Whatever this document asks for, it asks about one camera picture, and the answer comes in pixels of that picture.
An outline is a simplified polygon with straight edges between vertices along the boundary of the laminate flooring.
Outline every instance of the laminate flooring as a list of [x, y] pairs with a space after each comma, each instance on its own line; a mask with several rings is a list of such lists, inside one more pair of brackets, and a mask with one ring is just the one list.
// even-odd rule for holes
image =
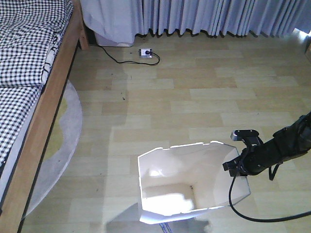
[[[281, 38], [137, 36], [130, 48], [106, 48], [117, 60], [141, 59], [152, 48], [157, 66], [117, 64], [98, 47], [78, 49], [70, 81], [83, 108], [76, 152], [61, 179], [26, 217], [22, 233], [156, 233], [135, 221], [137, 157], [218, 140], [238, 150], [235, 129], [255, 129], [263, 141], [311, 109], [309, 36]], [[268, 171], [249, 176], [251, 195], [237, 204], [245, 215], [272, 218], [311, 209], [311, 152], [285, 162], [275, 180]], [[311, 232], [311, 217], [281, 223], [244, 220], [226, 207], [184, 221], [176, 233]]]

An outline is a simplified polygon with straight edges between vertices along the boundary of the checkered bedding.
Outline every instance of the checkered bedding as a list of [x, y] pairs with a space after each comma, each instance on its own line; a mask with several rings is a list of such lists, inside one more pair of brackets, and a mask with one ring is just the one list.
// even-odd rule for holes
[[42, 87], [0, 87], [0, 171]]
[[72, 9], [69, 0], [0, 1], [0, 86], [46, 82], [45, 60]]
[[58, 53], [70, 0], [0, 0], [0, 174]]

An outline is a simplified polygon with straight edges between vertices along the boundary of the white curtain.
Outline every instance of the white curtain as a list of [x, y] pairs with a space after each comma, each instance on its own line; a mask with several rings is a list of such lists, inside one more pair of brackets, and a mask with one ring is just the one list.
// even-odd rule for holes
[[283, 36], [311, 30], [310, 0], [81, 0], [84, 20], [99, 41], [130, 46], [136, 34]]

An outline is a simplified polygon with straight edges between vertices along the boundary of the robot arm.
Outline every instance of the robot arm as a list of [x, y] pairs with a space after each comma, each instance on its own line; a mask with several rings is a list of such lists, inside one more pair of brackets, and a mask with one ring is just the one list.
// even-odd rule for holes
[[269, 168], [269, 178], [273, 180], [277, 168], [285, 161], [302, 156], [311, 149], [311, 112], [301, 116], [293, 125], [273, 134], [265, 143], [255, 130], [235, 130], [233, 141], [243, 141], [246, 148], [240, 156], [223, 163], [231, 176], [257, 175]]

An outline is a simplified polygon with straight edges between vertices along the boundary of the cardboard box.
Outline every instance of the cardboard box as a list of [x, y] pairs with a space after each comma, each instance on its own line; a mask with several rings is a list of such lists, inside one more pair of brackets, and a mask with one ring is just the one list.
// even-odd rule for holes
[[[222, 164], [238, 155], [235, 147], [213, 141], [156, 148], [139, 156], [140, 221], [177, 221], [228, 206], [232, 177]], [[237, 177], [232, 202], [249, 194], [247, 178]]]

